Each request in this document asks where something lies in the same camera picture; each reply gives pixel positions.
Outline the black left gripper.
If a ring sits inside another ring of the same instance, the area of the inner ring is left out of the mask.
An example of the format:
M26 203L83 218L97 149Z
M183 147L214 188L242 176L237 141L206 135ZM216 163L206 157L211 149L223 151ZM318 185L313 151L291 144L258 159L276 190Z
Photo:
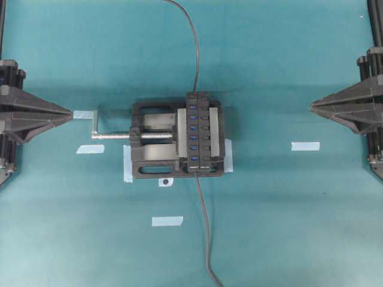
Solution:
M16 171L18 143L73 119L72 112L23 90L26 72L15 60L1 60L1 186ZM14 109L46 113L12 113Z

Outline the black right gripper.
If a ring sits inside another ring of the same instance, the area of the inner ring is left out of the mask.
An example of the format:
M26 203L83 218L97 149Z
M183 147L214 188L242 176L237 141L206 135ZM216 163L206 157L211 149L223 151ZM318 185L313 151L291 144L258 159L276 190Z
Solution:
M360 82L339 92L332 93L311 103L311 112L349 128L357 135L366 135L367 162L371 171L382 179L382 47L369 48L365 56L357 60ZM368 123L344 119L337 115L320 112L321 108L346 104L372 104Z

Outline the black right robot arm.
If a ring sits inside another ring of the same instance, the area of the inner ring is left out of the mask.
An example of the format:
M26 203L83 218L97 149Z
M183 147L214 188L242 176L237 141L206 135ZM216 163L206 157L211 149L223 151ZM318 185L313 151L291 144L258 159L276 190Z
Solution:
M367 1L373 47L357 59L360 82L311 103L311 112L367 139L367 162L382 178L382 1Z

